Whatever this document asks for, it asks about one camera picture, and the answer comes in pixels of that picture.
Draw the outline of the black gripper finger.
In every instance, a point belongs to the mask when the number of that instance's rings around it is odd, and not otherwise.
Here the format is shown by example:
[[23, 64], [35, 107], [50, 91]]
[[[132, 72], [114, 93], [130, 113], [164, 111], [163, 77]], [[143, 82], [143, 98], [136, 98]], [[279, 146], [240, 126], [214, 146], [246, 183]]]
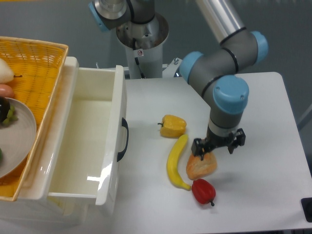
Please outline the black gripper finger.
[[200, 160], [204, 160], [204, 156], [210, 152], [210, 145], [206, 138], [195, 138], [193, 140], [191, 151], [193, 156], [200, 157]]
[[228, 146], [228, 151], [230, 154], [234, 152], [238, 146], [244, 146], [246, 140], [245, 132], [242, 128], [239, 128], [234, 136], [233, 142]]

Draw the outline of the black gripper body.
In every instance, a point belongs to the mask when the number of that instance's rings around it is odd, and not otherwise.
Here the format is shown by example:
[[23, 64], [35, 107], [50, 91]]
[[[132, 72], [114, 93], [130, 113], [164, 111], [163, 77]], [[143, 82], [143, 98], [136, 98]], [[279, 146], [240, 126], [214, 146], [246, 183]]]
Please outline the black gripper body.
[[210, 150], [221, 147], [227, 147], [233, 142], [234, 136], [238, 128], [220, 128], [218, 126], [209, 125], [207, 128], [206, 139], [209, 142]]

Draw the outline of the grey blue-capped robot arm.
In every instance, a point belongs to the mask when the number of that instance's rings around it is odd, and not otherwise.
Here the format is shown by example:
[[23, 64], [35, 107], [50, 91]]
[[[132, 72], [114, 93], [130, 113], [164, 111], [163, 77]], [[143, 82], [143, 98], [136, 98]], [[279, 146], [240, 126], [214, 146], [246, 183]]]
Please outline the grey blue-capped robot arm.
[[[197, 5], [220, 50], [211, 56], [191, 52], [178, 70], [211, 109], [206, 137], [196, 138], [191, 148], [194, 156], [204, 157], [216, 148], [227, 147], [232, 153], [244, 145], [246, 136], [239, 123], [249, 87], [236, 74], [262, 61], [269, 47], [260, 32], [246, 29], [228, 0], [199, 0]], [[102, 31], [116, 31], [130, 78], [162, 77], [162, 46], [169, 25], [156, 12], [153, 0], [94, 0], [89, 9]]]

